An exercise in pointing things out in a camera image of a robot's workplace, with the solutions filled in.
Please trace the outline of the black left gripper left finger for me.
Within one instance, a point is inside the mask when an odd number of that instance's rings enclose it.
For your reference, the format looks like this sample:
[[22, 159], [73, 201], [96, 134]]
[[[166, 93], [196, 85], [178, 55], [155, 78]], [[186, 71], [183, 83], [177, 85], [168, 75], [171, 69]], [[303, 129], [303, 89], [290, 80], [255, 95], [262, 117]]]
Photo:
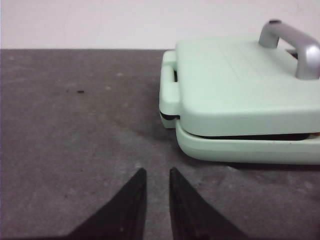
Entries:
[[69, 240], [142, 240], [147, 171], [140, 168], [114, 197], [67, 235]]

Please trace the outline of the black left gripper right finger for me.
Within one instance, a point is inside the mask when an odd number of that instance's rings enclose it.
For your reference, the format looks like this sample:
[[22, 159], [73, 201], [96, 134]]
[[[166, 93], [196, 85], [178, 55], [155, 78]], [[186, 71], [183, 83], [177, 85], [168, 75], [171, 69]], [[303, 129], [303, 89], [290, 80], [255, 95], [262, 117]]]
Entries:
[[176, 167], [169, 172], [169, 211], [175, 240], [248, 239], [208, 204]]

